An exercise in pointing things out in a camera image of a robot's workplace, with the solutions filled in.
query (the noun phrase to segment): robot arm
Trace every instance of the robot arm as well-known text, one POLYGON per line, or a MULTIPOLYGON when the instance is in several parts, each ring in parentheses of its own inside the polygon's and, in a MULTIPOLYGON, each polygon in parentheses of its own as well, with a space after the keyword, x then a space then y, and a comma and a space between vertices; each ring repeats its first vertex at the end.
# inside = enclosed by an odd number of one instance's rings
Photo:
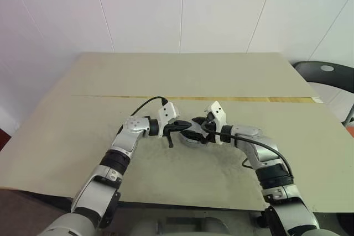
POLYGON ((167 137, 171 148, 171 132, 180 132, 189 146, 229 143, 246 154, 264 200, 270 204, 264 215, 273 235, 336 235, 319 229, 294 183, 289 164, 260 129, 227 125, 218 102, 208 107, 206 118, 196 117, 191 123, 175 120, 179 115, 177 108, 170 102, 163 104, 158 119, 131 116, 125 121, 106 155, 75 196, 71 213, 59 217, 40 236, 93 236, 97 228, 108 226, 119 201, 118 189, 139 139, 167 137))
POLYGON ((181 132, 189 146, 208 142, 230 143, 246 154, 250 168, 256 172, 262 187, 263 198, 270 204, 264 215, 273 235, 298 236, 308 230, 319 229, 315 216, 294 183, 290 166, 285 167, 286 160, 277 155, 276 144, 260 129, 227 125, 226 115, 218 102, 207 108, 206 118, 194 118, 190 129, 181 132))
POLYGON ((175 120, 179 112, 171 102, 158 114, 158 119, 129 117, 124 122, 106 155, 76 194, 71 213, 59 217, 40 236, 92 236, 98 227, 110 224, 120 198, 118 189, 138 141, 148 136, 167 137, 173 146, 170 132, 191 126, 175 120))

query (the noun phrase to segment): cardboard sheet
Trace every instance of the cardboard sheet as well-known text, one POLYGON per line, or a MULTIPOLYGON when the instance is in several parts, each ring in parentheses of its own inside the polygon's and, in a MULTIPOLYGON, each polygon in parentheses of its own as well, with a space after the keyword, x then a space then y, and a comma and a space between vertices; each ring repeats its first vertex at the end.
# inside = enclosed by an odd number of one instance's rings
MULTIPOLYGON (((100 162, 123 120, 142 99, 48 95, 0 153, 0 186, 73 197, 100 162)), ((208 101, 174 101, 180 119, 203 116, 208 101)), ((221 102, 228 124, 258 126, 288 159, 312 211, 354 211, 354 142, 323 104, 221 102)), ((140 116, 156 116, 159 101, 140 116)), ((191 149, 142 139, 121 200, 263 210, 245 156, 227 145, 191 149)))
POLYGON ((277 53, 85 53, 65 78, 72 95, 317 97, 277 53))

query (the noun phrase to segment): chair backrest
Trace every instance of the chair backrest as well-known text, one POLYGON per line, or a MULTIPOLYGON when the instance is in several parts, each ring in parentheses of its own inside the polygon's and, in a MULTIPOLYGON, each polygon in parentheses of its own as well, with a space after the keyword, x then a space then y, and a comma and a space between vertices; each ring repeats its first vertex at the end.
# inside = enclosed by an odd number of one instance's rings
POLYGON ((304 61, 294 68, 307 82, 322 83, 354 93, 354 69, 329 62, 304 61))

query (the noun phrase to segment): wooden strip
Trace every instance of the wooden strip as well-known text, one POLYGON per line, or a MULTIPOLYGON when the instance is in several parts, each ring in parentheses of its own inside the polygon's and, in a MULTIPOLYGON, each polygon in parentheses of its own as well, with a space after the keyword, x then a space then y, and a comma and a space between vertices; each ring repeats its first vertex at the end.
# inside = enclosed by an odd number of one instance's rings
MULTIPOLYGON (((112 98, 139 98, 149 99, 152 96, 119 96, 119 95, 72 95, 84 97, 112 97, 112 98)), ((289 103, 315 103, 311 97, 190 97, 166 96, 169 100, 184 99, 192 101, 235 101, 235 102, 289 102, 289 103)))

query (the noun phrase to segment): wall panel seam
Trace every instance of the wall panel seam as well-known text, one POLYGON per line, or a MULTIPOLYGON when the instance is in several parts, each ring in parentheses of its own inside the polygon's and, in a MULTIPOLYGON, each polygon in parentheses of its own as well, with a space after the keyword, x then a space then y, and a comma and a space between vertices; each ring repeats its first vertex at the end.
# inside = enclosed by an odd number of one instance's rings
POLYGON ((256 26, 254 27, 253 33, 252 33, 251 38, 250 38, 250 40, 249 40, 249 42, 248 42, 248 46, 247 46, 246 53, 248 53, 249 47, 251 46, 251 42, 252 42, 252 40, 253 40, 254 34, 256 33, 256 29, 257 29, 258 23, 259 23, 259 21, 261 20, 261 16, 262 16, 262 14, 263 14, 264 7, 266 6, 266 2, 267 2, 267 0, 264 0, 263 5, 262 5, 262 8, 261 8, 261 11, 260 11, 260 13, 259 13, 259 16, 258 16, 258 19, 257 19, 257 22, 256 22, 256 26))
POLYGON ((183 0, 181 0, 181 23, 179 30, 179 53, 181 53, 181 43, 182 43, 182 21, 183 21, 183 0))
POLYGON ((312 56, 314 55, 314 53, 316 52, 317 48, 320 46, 320 44, 322 43, 322 41, 326 38, 326 36, 328 35, 329 31, 331 30, 332 26, 335 24, 335 22, 337 21, 337 18, 339 17, 339 15, 341 14, 342 10, 344 9, 344 7, 346 6, 346 4, 349 2, 349 0, 346 0, 346 2, 344 3, 344 5, 342 6, 342 8, 339 10, 337 16, 334 18, 333 22, 330 24, 330 26, 328 27, 326 33, 323 35, 323 37, 321 38, 321 40, 319 41, 319 43, 317 44, 317 46, 315 47, 314 51, 311 53, 311 55, 309 56, 309 58, 307 59, 307 61, 309 61, 312 56))
POLYGON ((104 19, 105 19, 105 23, 106 23, 107 31, 108 31, 108 34, 109 34, 110 39, 111 39, 111 46, 112 46, 112 50, 113 50, 113 52, 115 52, 116 50, 114 49, 114 43, 113 43, 113 39, 112 39, 112 35, 111 35, 111 31, 110 31, 110 27, 108 26, 108 22, 107 22, 106 14, 105 14, 105 9, 103 8, 102 1, 101 1, 101 0, 99 0, 99 1, 100 1, 101 11, 102 11, 103 17, 104 17, 104 19))
POLYGON ((29 18, 32 20, 34 26, 36 27, 36 29, 37 29, 37 31, 39 33, 39 35, 41 36, 42 40, 44 40, 43 34, 42 34, 41 30, 39 29, 39 26, 38 26, 37 22, 35 21, 35 19, 33 18, 31 12, 29 11, 28 6, 26 5, 25 1, 21 0, 21 2, 23 4, 24 8, 26 9, 29 18))

